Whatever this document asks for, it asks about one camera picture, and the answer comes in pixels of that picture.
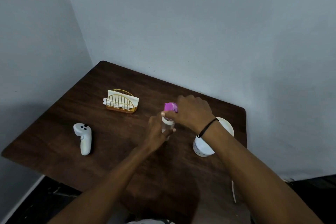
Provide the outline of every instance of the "dark brown table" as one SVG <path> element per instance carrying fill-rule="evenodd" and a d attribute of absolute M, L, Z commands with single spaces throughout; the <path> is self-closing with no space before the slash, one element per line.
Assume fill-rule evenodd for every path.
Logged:
<path fill-rule="evenodd" d="M 124 89 L 140 99 L 134 114 L 107 110 L 107 90 Z M 235 138 L 246 144 L 241 107 L 101 61 L 16 138 L 2 156 L 84 191 L 115 167 L 142 140 L 150 116 L 178 95 L 200 96 L 215 116 L 228 120 Z M 75 123 L 92 128 L 92 150 L 80 153 Z M 201 158 L 192 149 L 195 135 L 176 125 L 172 135 L 137 170 L 121 197 L 132 213 L 176 223 L 248 223 L 249 211 L 234 204 L 230 178 L 214 154 Z"/>

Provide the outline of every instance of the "floor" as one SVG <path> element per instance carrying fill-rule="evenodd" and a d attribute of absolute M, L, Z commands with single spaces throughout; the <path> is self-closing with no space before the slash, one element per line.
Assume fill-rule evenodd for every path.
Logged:
<path fill-rule="evenodd" d="M 288 185 L 324 223 L 336 223 L 336 175 L 294 181 Z M 45 224 L 80 194 L 74 188 L 45 177 L 6 224 Z M 126 223 L 135 218 L 117 205 L 109 224 Z"/>

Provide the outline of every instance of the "white wall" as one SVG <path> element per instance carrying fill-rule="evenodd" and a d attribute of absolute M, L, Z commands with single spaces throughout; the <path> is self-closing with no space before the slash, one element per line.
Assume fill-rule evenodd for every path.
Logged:
<path fill-rule="evenodd" d="M 249 149 L 283 178 L 336 173 L 335 0 L 71 2 L 94 65 L 244 107 Z"/>
<path fill-rule="evenodd" d="M 69 0 L 0 0 L 0 151 L 92 68 Z M 0 157 L 0 222 L 40 177 Z"/>

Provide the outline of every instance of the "white cup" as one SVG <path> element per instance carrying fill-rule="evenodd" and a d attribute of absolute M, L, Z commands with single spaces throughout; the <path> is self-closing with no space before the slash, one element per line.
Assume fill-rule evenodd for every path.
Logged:
<path fill-rule="evenodd" d="M 231 126 L 231 124 L 221 118 L 221 117 L 216 117 L 220 124 L 232 135 L 235 135 L 235 132 L 233 131 L 233 127 Z M 192 148 L 194 149 L 195 153 L 197 155 L 199 155 L 200 157 L 207 157 L 210 156 L 212 154 L 214 154 L 215 152 L 213 151 L 213 149 L 211 149 L 211 147 L 204 142 L 204 140 L 200 137 L 196 137 L 194 142 L 192 143 Z"/>

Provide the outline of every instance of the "white vr controller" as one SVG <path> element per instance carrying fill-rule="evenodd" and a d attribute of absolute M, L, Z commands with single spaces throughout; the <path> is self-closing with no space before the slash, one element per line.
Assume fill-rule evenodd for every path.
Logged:
<path fill-rule="evenodd" d="M 81 153 L 82 155 L 87 155 L 91 150 L 91 128 L 83 123 L 76 123 L 73 126 L 73 130 L 76 136 L 81 137 Z"/>

